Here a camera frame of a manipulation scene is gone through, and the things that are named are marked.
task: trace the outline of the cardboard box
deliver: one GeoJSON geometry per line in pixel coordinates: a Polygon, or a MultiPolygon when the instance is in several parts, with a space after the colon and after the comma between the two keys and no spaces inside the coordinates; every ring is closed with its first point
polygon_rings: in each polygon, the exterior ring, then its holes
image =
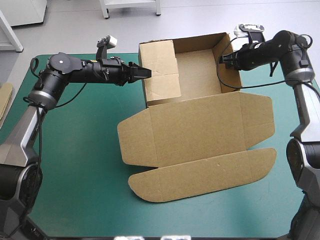
{"type": "Polygon", "coordinates": [[[0,87],[0,120],[2,119],[12,93],[12,84],[4,83],[0,87]]]}
{"type": "MultiPolygon", "coordinates": [[[[167,202],[252,183],[274,165],[273,148],[247,150],[274,134],[271,99],[217,77],[229,41],[218,33],[140,44],[140,64],[152,70],[143,85],[148,108],[120,122],[118,135],[126,164],[157,167],[129,178],[142,199],[167,202]]],[[[220,75],[241,85],[239,72],[224,64],[220,75]]]]}

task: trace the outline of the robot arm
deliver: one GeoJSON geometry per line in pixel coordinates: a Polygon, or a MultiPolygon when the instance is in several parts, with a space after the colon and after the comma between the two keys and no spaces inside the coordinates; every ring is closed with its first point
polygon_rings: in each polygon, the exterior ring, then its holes
{"type": "Polygon", "coordinates": [[[292,220],[289,237],[294,240],[320,239],[320,99],[311,86],[315,77],[307,49],[312,44],[303,35],[278,32],[264,41],[262,26],[240,25],[247,33],[249,44],[236,52],[222,56],[219,63],[237,70],[249,71],[258,66],[280,62],[286,83],[294,90],[299,126],[286,149],[288,163],[296,185],[305,197],[292,220]]]}
{"type": "Polygon", "coordinates": [[[69,83],[123,86],[151,77],[151,70],[133,62],[127,65],[119,57],[107,59],[107,49],[115,46],[111,36],[100,39],[96,60],[60,52],[51,56],[39,75],[35,74],[38,81],[27,97],[31,104],[0,145],[0,239],[41,239],[42,231],[27,217],[42,182],[41,158],[33,146],[47,111],[56,107],[65,87],[69,83]]]}

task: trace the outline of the cardboard flap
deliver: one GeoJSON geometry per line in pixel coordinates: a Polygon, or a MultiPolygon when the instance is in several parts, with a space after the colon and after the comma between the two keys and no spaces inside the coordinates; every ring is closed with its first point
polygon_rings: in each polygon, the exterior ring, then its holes
{"type": "Polygon", "coordinates": [[[129,185],[149,202],[168,202],[256,182],[273,167],[273,148],[236,152],[134,174],[129,185]]]}
{"type": "Polygon", "coordinates": [[[271,99],[231,92],[151,106],[122,121],[123,161],[166,167],[247,150],[274,133],[271,99]]]}
{"type": "Polygon", "coordinates": [[[2,119],[5,113],[7,104],[9,102],[9,99],[12,93],[12,89],[13,89],[12,84],[8,82],[4,83],[0,88],[0,119],[2,119]]]}
{"type": "Polygon", "coordinates": [[[152,71],[152,77],[143,80],[147,102],[181,96],[178,63],[172,40],[141,43],[139,58],[142,67],[152,71]]]}
{"type": "Polygon", "coordinates": [[[250,148],[275,133],[272,99],[240,92],[245,146],[250,148]]]}
{"type": "Polygon", "coordinates": [[[122,160],[126,164],[157,166],[158,157],[150,110],[145,109],[117,126],[122,160]]]}

